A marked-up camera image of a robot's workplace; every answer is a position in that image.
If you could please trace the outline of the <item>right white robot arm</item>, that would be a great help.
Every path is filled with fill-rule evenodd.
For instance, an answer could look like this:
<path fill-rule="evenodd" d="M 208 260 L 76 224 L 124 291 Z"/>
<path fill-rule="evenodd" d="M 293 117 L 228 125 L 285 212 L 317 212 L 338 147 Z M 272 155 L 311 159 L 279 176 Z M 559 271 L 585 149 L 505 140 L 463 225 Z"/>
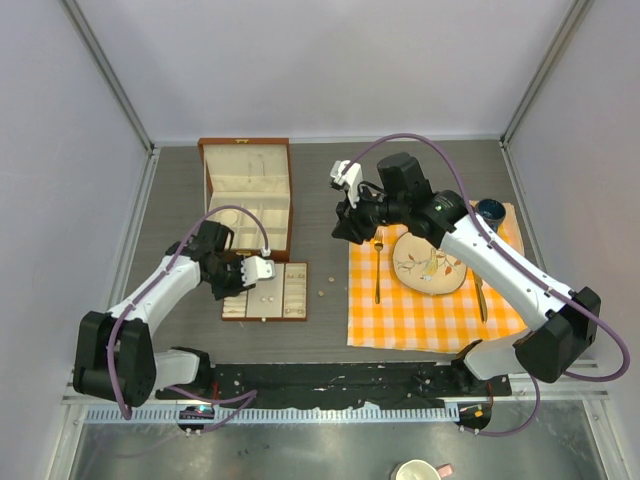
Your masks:
<path fill-rule="evenodd" d="M 382 185 L 374 188 L 363 181 L 359 164 L 334 163 L 331 185 L 346 198 L 336 207 L 333 237 L 363 244 L 380 227 L 404 225 L 478 274 L 526 325 L 523 333 L 465 347 L 459 354 L 463 363 L 451 371 L 457 391 L 475 394 L 503 373 L 527 372 L 553 383 L 592 345 L 601 307 L 593 290 L 574 291 L 548 277 L 468 209 L 459 194 L 433 191 L 408 153 L 384 158 L 377 170 Z"/>

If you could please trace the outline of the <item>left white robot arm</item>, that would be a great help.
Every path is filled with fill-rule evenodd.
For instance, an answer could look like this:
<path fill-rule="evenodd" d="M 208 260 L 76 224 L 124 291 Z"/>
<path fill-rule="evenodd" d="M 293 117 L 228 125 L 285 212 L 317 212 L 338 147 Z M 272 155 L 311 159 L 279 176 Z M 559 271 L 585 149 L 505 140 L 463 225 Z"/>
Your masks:
<path fill-rule="evenodd" d="M 189 292 L 207 283 L 215 299 L 235 297 L 271 278 L 274 267 L 263 254 L 243 256 L 228 249 L 234 234 L 214 221 L 165 252 L 153 274 L 106 312 L 81 320 L 73 370 L 79 394 L 116 402 L 123 414 L 168 387 L 190 398 L 205 397 L 213 385 L 210 357 L 187 347 L 157 353 L 153 336 Z"/>

